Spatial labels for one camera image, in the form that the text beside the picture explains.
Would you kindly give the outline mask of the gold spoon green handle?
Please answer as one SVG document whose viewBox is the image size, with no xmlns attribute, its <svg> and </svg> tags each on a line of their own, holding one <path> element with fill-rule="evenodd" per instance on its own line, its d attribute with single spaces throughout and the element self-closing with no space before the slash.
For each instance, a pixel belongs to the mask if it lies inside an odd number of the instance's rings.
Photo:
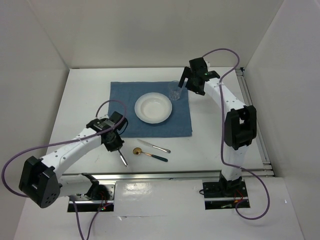
<svg viewBox="0 0 320 240">
<path fill-rule="evenodd" d="M 169 161 L 167 158 L 164 158 L 164 157 L 161 157 L 161 156 L 158 156 L 158 155 L 154 155 L 154 154 L 150 154 L 150 153 L 144 152 L 144 151 L 142 151 L 142 149 L 139 148 L 139 147 L 134 148 L 132 152 L 133 152 L 134 155 L 144 154 L 144 155 L 147 155 L 147 156 L 149 156 L 149 157 L 151 157 L 151 158 L 160 160 L 160 161 L 162 161 L 162 162 L 168 162 L 168 161 Z"/>
</svg>

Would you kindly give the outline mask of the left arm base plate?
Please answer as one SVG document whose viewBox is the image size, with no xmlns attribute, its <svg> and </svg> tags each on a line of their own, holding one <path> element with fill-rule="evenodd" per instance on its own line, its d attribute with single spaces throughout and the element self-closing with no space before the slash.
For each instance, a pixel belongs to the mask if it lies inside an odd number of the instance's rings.
<svg viewBox="0 0 320 240">
<path fill-rule="evenodd" d="M 72 197 L 80 213 L 113 212 L 115 190 L 115 182 L 103 181 L 96 190 Z"/>
</svg>

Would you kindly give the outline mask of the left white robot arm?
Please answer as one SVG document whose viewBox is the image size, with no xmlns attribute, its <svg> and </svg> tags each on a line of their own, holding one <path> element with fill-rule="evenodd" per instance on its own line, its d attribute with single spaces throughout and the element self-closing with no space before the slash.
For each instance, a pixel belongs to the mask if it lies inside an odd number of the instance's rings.
<svg viewBox="0 0 320 240">
<path fill-rule="evenodd" d="M 119 130 L 128 123 L 126 118 L 94 119 L 74 138 L 54 152 L 36 158 L 29 157 L 23 166 L 19 189 L 44 209 L 57 198 L 83 195 L 92 200 L 107 189 L 89 173 L 63 177 L 64 172 L 90 151 L 104 145 L 109 152 L 119 151 L 124 144 Z"/>
</svg>

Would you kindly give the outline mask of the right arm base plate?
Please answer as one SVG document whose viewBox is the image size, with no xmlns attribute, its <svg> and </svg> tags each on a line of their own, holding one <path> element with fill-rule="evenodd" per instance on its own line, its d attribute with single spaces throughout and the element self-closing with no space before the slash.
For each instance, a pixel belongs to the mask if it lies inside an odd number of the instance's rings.
<svg viewBox="0 0 320 240">
<path fill-rule="evenodd" d="M 247 186 L 243 180 L 231 190 L 223 190 L 217 181 L 203 182 L 199 194 L 204 198 L 205 210 L 234 209 L 237 204 L 238 209 L 251 207 Z"/>
</svg>

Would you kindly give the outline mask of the silver fork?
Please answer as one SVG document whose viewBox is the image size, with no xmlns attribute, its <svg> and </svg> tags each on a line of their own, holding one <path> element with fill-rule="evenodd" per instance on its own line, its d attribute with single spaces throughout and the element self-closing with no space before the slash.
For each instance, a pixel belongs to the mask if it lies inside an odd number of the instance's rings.
<svg viewBox="0 0 320 240">
<path fill-rule="evenodd" d="M 120 156 L 121 161 L 123 162 L 124 166 L 125 166 L 125 167 L 128 167 L 128 162 L 127 162 L 127 160 L 125 159 L 125 157 L 124 157 L 124 155 L 122 154 L 122 152 L 120 151 L 120 149 L 118 149 L 117 151 L 118 151 L 118 153 L 119 153 L 119 156 Z"/>
</svg>

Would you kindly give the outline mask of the blue cloth napkin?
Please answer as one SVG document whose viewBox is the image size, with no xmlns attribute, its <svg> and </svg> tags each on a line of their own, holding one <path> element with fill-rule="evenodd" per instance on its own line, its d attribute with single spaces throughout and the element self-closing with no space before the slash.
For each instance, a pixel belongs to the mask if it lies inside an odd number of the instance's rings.
<svg viewBox="0 0 320 240">
<path fill-rule="evenodd" d="M 180 98 L 173 100 L 172 112 L 161 123 L 150 124 L 140 120 L 135 113 L 135 103 L 139 97 L 148 93 L 160 93 L 166 97 L 170 94 L 169 83 L 160 82 L 116 82 L 110 83 L 110 96 L 127 107 L 128 127 L 122 133 L 124 138 L 180 138 L 192 135 L 192 121 L 189 108 L 189 96 L 186 88 L 182 89 Z"/>
</svg>

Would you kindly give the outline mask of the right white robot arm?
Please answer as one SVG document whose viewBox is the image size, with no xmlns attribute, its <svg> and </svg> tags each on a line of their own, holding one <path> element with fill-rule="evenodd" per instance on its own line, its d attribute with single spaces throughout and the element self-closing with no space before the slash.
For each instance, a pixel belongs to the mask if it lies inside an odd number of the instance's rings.
<svg viewBox="0 0 320 240">
<path fill-rule="evenodd" d="M 223 196 L 230 196 L 241 186 L 241 167 L 249 145 L 257 136 L 257 111 L 253 105 L 239 100 L 218 79 L 220 75 L 209 71 L 203 58 L 196 58 L 184 68 L 178 86 L 198 95 L 208 94 L 221 108 L 223 168 L 216 188 Z"/>
</svg>

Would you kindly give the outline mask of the silver table knife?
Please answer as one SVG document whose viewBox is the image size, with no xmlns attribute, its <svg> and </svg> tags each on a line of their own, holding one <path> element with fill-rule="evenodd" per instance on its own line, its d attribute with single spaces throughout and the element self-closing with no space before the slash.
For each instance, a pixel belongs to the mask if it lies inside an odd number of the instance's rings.
<svg viewBox="0 0 320 240">
<path fill-rule="evenodd" d="M 156 145 L 154 145 L 154 144 L 151 144 L 151 143 L 149 143 L 149 142 L 147 142 L 147 141 L 144 141 L 144 140 L 141 140 L 141 139 L 137 139 L 137 141 L 138 141 L 139 143 L 143 144 L 143 145 L 146 145 L 146 146 L 148 146 L 148 147 L 151 147 L 151 148 L 160 150 L 160 151 L 162 151 L 162 152 L 165 152 L 165 153 L 168 153 L 168 154 L 171 153 L 171 151 L 170 151 L 169 149 L 167 149 L 167 148 L 163 148 L 163 147 L 156 146 Z"/>
</svg>

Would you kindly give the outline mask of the clear drinking glass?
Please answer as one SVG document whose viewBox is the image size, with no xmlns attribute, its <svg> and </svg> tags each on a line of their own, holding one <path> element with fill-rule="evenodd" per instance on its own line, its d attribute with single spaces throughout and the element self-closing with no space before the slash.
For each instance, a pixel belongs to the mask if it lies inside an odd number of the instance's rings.
<svg viewBox="0 0 320 240">
<path fill-rule="evenodd" d="M 173 101 L 177 101 L 180 99 L 182 94 L 182 88 L 179 87 L 179 81 L 174 80 L 168 84 L 169 89 L 169 98 Z"/>
</svg>

